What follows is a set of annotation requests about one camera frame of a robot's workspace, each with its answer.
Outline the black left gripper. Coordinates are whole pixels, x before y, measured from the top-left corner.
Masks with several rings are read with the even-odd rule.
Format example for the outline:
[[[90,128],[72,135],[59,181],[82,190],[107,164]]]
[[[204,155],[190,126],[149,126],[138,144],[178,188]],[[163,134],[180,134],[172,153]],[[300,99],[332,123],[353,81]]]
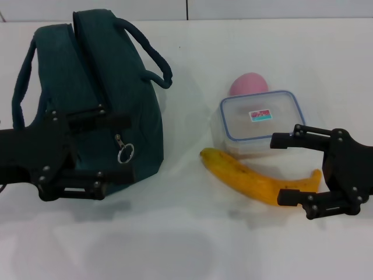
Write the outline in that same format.
[[[75,170],[77,149],[72,131],[126,130],[131,118],[105,110],[53,111],[24,129],[1,131],[1,189],[29,183],[43,201],[59,198],[103,200],[111,186],[135,181],[132,168]]]

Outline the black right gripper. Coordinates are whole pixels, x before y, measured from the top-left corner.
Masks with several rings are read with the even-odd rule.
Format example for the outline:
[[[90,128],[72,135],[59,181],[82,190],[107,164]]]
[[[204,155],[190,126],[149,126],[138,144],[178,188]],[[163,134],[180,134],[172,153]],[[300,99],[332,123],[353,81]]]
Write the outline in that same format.
[[[345,129],[296,124],[291,133],[273,133],[270,148],[324,151],[322,171],[328,192],[281,189],[277,196],[280,206],[301,205],[309,220],[358,215],[372,195],[372,147],[358,143]]]

